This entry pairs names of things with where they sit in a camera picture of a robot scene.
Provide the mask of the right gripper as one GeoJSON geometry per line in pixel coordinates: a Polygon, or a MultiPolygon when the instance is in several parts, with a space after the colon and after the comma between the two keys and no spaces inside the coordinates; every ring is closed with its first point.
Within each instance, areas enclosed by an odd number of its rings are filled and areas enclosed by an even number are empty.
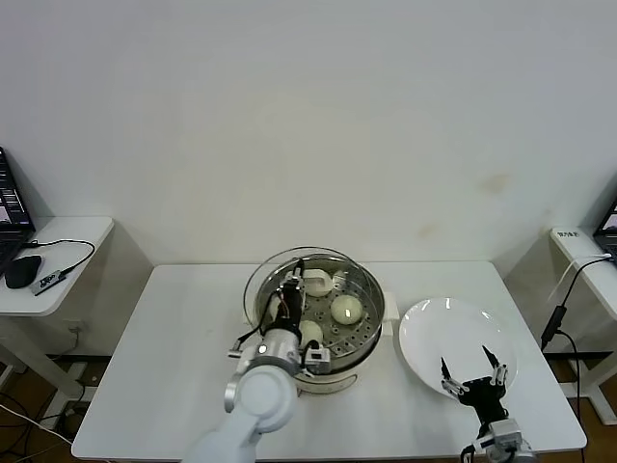
{"type": "Polygon", "coordinates": [[[448,394],[458,395],[461,404],[473,408],[480,421],[502,421],[508,417],[501,404],[506,393],[508,367],[485,345],[482,349],[493,368],[491,378],[482,377],[462,384],[452,378],[444,357],[441,357],[441,384],[448,394]]]}

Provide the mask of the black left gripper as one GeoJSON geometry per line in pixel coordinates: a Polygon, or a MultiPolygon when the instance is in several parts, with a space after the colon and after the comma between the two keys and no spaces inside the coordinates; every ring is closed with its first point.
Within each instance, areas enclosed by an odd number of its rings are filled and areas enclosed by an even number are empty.
{"type": "Polygon", "coordinates": [[[299,258],[296,269],[285,274],[285,284],[280,293],[280,308],[278,321],[285,329],[298,332],[305,308],[305,260],[299,258]]]}

